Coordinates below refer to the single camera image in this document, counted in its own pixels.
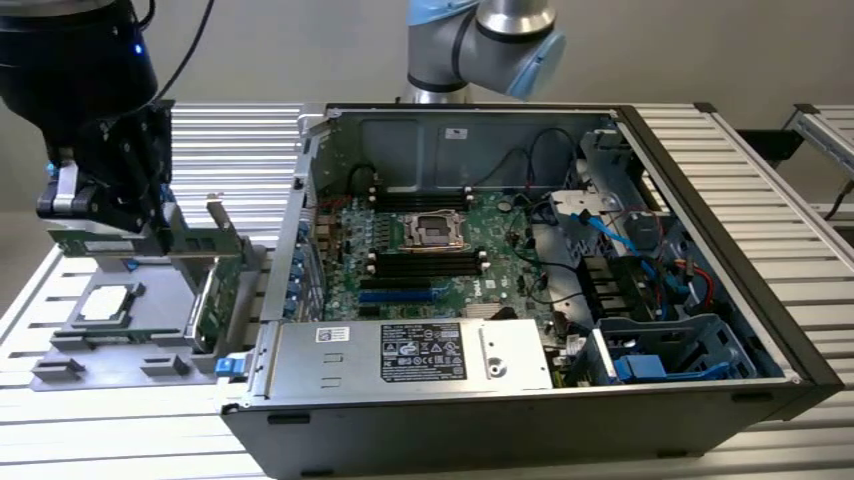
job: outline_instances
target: warning label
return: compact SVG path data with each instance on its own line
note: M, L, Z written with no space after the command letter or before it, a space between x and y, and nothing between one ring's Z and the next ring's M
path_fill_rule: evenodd
M459 323L383 325L380 337L386 382L466 380Z

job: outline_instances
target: black ram slot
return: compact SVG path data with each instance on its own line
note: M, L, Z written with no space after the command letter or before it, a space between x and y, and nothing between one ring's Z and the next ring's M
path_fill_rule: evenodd
M480 275L479 252L379 254L374 263L379 278L456 277Z
M480 275L480 270L474 269L447 269L447 270L436 270L436 269L418 269L412 270L396 270L396 271L386 271L382 269L376 269L375 275L379 278L406 278L406 277L472 277L475 275Z
M376 195L374 209L378 212L430 212L432 210L467 210L466 196L462 193L380 193Z
M376 255L376 262L383 263L419 263L419 262L451 262L456 260L476 261L478 253L474 252L447 252L447 253L380 253Z
M359 282L360 290L427 290L430 286L430 280L426 278L407 278L402 280L368 278Z

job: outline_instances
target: white wall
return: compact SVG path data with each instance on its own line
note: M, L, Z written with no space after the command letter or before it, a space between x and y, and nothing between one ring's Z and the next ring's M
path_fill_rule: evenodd
M147 41L164 80L206 0L159 3ZM138 4L142 15L147 1ZM539 100L702 100L737 125L767 127L794 102L854 103L851 0L553 4L570 42ZM391 100L406 74L404 18L404 0L220 0L172 94L184 101ZM478 99L500 97L479 92ZM5 109L0 126L0 210L29 210L44 181L40 137Z

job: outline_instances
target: motherboard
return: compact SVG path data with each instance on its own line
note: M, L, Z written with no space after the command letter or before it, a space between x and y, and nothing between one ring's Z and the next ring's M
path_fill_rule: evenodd
M366 198L320 200L324 320L490 318L510 307L519 318L549 322L550 306L530 298L547 298L531 288L541 278L535 250L519 242L516 255L507 240L520 207L502 193L474 194L470 200L464 211L428 212L383 211ZM470 258L478 259L476 268ZM383 259L402 262L399 269L374 270Z

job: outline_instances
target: sticker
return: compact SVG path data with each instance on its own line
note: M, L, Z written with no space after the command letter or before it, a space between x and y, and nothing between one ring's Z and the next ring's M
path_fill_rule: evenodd
M350 341L350 327L323 327L318 329L318 335L315 337L318 343L327 342L348 342Z
M383 325L380 376L388 383L466 380L459 323Z
M132 252L134 243L128 240L104 240L96 242L83 242L83 246L89 252Z
M446 140L466 140L468 138L467 128L446 128L444 129Z

